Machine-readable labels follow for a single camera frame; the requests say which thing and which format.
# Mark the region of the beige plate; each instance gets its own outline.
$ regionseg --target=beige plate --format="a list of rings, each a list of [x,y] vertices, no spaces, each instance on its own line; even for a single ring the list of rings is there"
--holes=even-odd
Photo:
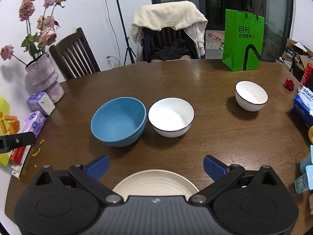
[[[162,169],[148,169],[134,173],[118,183],[113,191],[123,196],[124,201],[129,195],[184,195],[188,200],[190,196],[199,192],[188,179]]]

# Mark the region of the power cord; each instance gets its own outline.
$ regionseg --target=power cord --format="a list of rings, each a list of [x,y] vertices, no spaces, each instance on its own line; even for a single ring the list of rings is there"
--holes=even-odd
[[[121,66],[122,64],[121,64],[121,62],[120,62],[120,60],[121,60],[120,47],[119,47],[119,45],[118,45],[116,33],[115,33],[114,28],[113,28],[112,23],[111,23],[110,13],[109,13],[109,8],[108,8],[108,3],[107,3],[106,0],[105,0],[105,5],[106,5],[106,9],[107,9],[107,11],[108,11],[109,22],[110,22],[111,28],[112,28],[112,30],[113,30],[113,33],[114,33],[114,35],[115,35],[115,40],[116,40],[116,44],[117,44],[117,48],[118,48],[118,55],[119,55],[119,58],[120,58],[120,59],[117,59],[115,56],[111,56],[111,57],[114,57],[114,58],[118,61],[118,63],[120,64],[120,66]]]
[[[109,59],[110,57],[114,57],[114,58],[118,61],[118,63],[120,64],[120,66],[122,66],[122,64],[120,63],[120,61],[119,61],[115,56],[107,56],[108,59]]]

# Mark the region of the table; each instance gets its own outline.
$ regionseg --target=table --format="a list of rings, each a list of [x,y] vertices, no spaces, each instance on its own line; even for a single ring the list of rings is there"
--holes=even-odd
[[[283,87],[284,80],[295,82],[295,91]],[[236,102],[235,85],[250,80],[261,85],[269,101],[259,112],[243,110]],[[313,226],[309,214],[309,192],[296,194],[294,180],[300,175],[296,157],[309,153],[308,129],[292,111],[298,87],[284,65],[261,62],[258,70],[232,72],[220,60],[184,60],[135,64],[63,82],[64,97],[47,119],[39,141],[32,147],[21,180],[12,177],[5,214],[12,220],[13,208],[38,167],[50,164],[67,169],[74,163],[86,164],[107,154],[110,169],[101,179],[108,188],[128,175],[145,169],[166,169],[189,179],[199,190],[212,181],[203,170],[203,158],[213,155],[222,162],[240,164],[249,170],[270,165],[290,190],[299,206],[293,235]],[[158,135],[147,121],[140,139],[125,148],[106,146],[93,137],[90,121],[105,102],[121,96],[140,99],[147,111],[164,97],[187,100],[195,110],[189,131],[179,138]],[[39,147],[40,154],[32,153]]]

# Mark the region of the purple tissue pack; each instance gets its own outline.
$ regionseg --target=purple tissue pack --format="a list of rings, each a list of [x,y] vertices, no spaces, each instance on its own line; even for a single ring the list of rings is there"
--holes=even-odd
[[[31,95],[27,104],[31,111],[40,111],[45,116],[51,115],[52,111],[55,109],[55,105],[45,92],[39,92]]]
[[[24,125],[22,132],[33,132],[37,138],[45,121],[46,118],[40,111],[30,113],[25,119],[26,124]]]

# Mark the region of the vase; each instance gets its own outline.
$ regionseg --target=vase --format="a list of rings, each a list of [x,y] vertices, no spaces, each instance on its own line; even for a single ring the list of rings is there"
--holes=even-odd
[[[37,61],[26,66],[33,86],[38,92],[46,92],[53,103],[58,102],[64,95],[64,90],[57,82],[58,73],[51,64],[48,55],[43,54]]]

